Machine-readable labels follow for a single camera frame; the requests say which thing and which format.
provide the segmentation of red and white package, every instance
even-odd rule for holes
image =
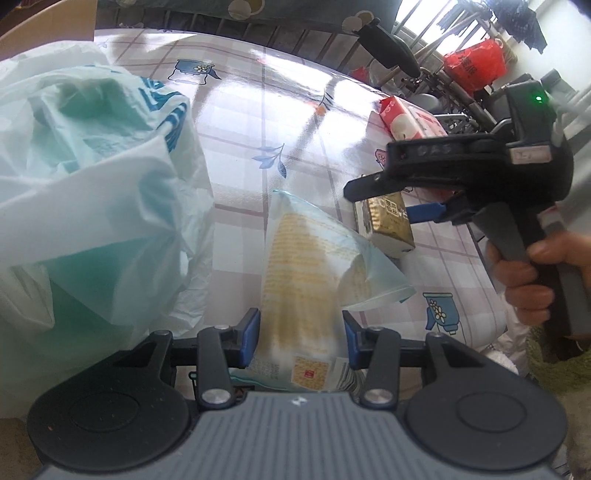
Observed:
[[[390,130],[394,140],[447,135],[439,121],[429,112],[398,97],[380,100],[379,115]]]

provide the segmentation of black circular disc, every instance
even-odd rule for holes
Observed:
[[[92,370],[51,389],[31,407],[27,429],[43,462],[79,472],[121,471],[154,460],[184,436],[187,403],[153,372]]]
[[[481,471],[549,459],[566,434],[560,404],[510,372],[487,370],[455,368],[420,390],[405,414],[414,437],[445,462]]]

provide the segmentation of white logo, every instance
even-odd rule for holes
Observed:
[[[304,398],[304,397],[297,397],[294,398],[293,400],[291,400],[291,402],[296,406],[296,407],[301,407],[302,405],[305,405],[306,403],[308,403],[308,401]]]

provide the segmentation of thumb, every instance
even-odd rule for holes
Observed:
[[[577,267],[591,267],[591,236],[556,232],[527,249],[530,258],[539,264],[568,263]]]

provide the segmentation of white label sticker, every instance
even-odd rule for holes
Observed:
[[[535,145],[533,147],[517,147],[510,149],[513,165],[525,165],[528,163],[548,163],[552,160],[549,145]]]

